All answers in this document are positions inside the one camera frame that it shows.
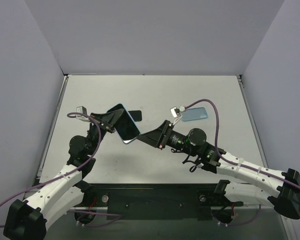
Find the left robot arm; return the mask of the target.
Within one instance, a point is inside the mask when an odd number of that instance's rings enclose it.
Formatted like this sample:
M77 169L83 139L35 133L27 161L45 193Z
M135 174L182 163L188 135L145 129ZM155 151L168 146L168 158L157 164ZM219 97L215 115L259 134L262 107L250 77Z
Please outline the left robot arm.
M70 158L51 180L36 186L38 191L25 200L15 200L9 207L3 235L10 240L42 240L48 229L72 207L89 205L93 200L91 185L83 179L92 170L103 137L114 133L124 115L123 108L104 114L87 115L84 107L68 113L90 123L87 136L74 136L69 143Z

